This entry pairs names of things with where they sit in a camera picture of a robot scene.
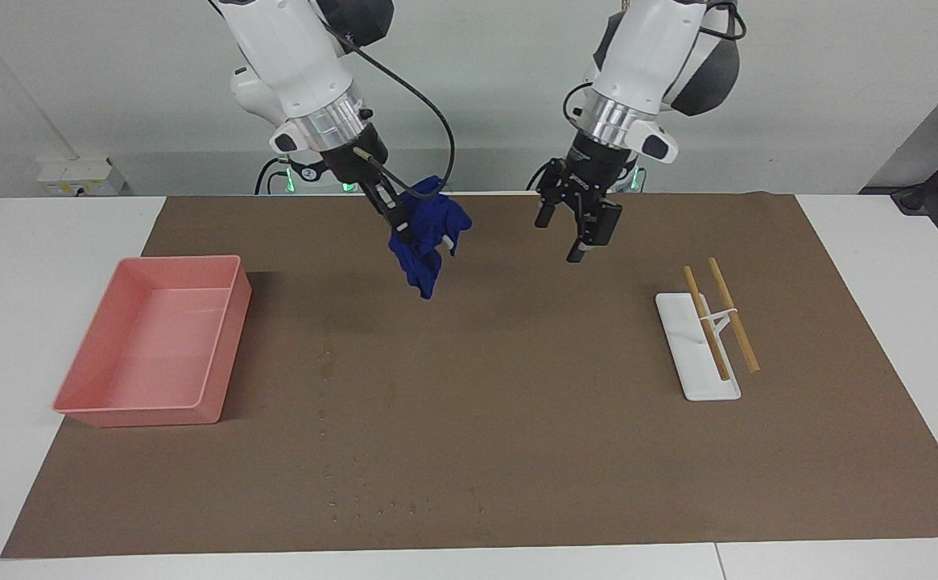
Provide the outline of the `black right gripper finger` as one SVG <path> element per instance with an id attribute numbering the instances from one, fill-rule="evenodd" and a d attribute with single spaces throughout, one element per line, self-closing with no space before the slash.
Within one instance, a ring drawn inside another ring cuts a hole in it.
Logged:
<path id="1" fill-rule="evenodd" d="M 415 231 L 412 228 L 412 212 L 405 203 L 396 201 L 386 208 L 386 220 L 391 228 L 390 241 L 402 243 L 402 245 L 413 245 L 416 242 Z"/>

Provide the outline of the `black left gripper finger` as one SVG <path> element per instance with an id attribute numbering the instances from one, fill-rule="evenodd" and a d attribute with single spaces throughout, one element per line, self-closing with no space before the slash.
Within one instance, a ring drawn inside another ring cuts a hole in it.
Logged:
<path id="1" fill-rule="evenodd" d="M 619 203 L 597 203 L 590 209 L 578 205 L 574 210 L 576 241 L 569 249 L 567 261 L 579 263 L 594 247 L 607 247 L 622 211 L 623 206 Z"/>
<path id="2" fill-rule="evenodd" d="M 536 187 L 536 192 L 541 196 L 541 205 L 535 217 L 535 227 L 547 228 L 560 205 L 560 184 L 557 181 L 542 181 Z"/>

